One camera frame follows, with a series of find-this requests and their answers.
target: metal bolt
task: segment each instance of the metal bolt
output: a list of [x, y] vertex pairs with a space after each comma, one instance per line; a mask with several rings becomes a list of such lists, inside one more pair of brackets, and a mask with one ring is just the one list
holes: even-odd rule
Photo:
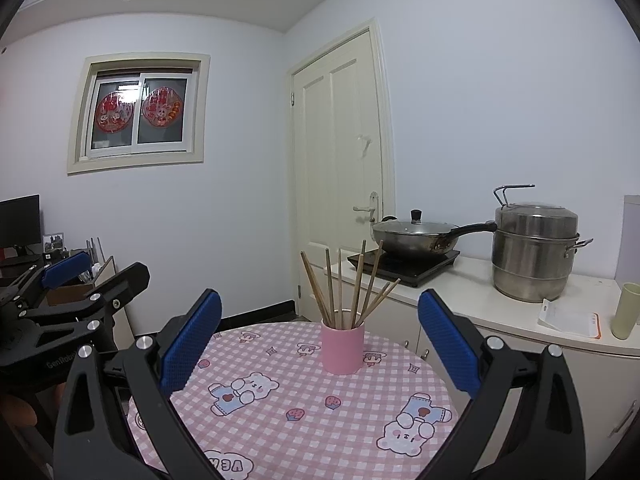
[[89, 357], [93, 351], [94, 349], [91, 348], [91, 345], [82, 345], [78, 350], [78, 355], [84, 359], [85, 357]]
[[141, 350], [146, 350], [154, 343], [154, 340], [151, 336], [143, 335], [136, 341], [136, 346]]
[[560, 357], [562, 355], [562, 349], [558, 345], [549, 345], [546, 349], [553, 357]]
[[486, 345], [491, 350], [500, 350], [504, 347], [504, 341], [500, 339], [498, 336], [492, 335], [491, 337], [487, 338]]

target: pink checkered tablecloth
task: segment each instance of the pink checkered tablecloth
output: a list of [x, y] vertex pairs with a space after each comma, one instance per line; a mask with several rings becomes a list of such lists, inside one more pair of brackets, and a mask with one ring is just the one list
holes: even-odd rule
[[[226, 480], [414, 480], [458, 414], [442, 380], [413, 353], [365, 336], [363, 366], [325, 372], [320, 325], [267, 323], [215, 334], [171, 396]], [[145, 461], [162, 468], [135, 404]]]

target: stainless steel pot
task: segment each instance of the stainless steel pot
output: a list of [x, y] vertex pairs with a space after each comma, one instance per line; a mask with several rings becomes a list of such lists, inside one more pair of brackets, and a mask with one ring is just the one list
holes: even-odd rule
[[373, 238], [382, 241], [382, 248], [400, 258], [424, 259], [445, 254], [455, 247], [458, 237], [482, 231], [494, 232], [495, 222], [471, 224], [458, 227], [453, 224], [422, 222], [422, 211], [411, 211], [411, 221], [400, 221], [395, 216], [386, 216], [382, 222], [373, 224]]
[[[564, 207], [541, 203], [509, 203], [506, 190], [494, 189], [500, 203], [495, 210], [492, 264], [494, 285], [516, 300], [541, 303], [562, 294], [577, 250], [591, 242], [578, 241], [578, 215]], [[498, 196], [502, 190], [504, 200]]]

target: baseboard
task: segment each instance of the baseboard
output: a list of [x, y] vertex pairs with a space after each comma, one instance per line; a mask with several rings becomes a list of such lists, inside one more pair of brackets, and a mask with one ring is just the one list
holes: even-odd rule
[[293, 300], [283, 301], [282, 303], [252, 310], [251, 312], [245, 312], [244, 314], [238, 314], [237, 316], [225, 317], [225, 319], [220, 321], [216, 332], [254, 325], [273, 319], [274, 317], [290, 316], [292, 314], [294, 316], [296, 315], [296, 302]]

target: cabinet handle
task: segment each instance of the cabinet handle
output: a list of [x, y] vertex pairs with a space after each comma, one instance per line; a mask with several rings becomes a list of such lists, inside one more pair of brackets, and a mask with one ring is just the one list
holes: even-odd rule
[[626, 412], [626, 415], [625, 415], [625, 417], [622, 419], [622, 421], [620, 422], [620, 424], [618, 424], [615, 428], [613, 428], [613, 430], [611, 430], [611, 433], [609, 433], [609, 438], [611, 438], [611, 437], [612, 437], [612, 436], [614, 436], [617, 432], [619, 432], [619, 431], [624, 427], [624, 425], [626, 424], [626, 422], [629, 420], [629, 418], [631, 417], [631, 415], [633, 415], [633, 414], [634, 414], [634, 409], [636, 408], [636, 402], [637, 402], [637, 401], [638, 401], [638, 400], [636, 399], [636, 400], [634, 400], [634, 401], [631, 403], [631, 407], [629, 407], [629, 411], [628, 411], [628, 412]]

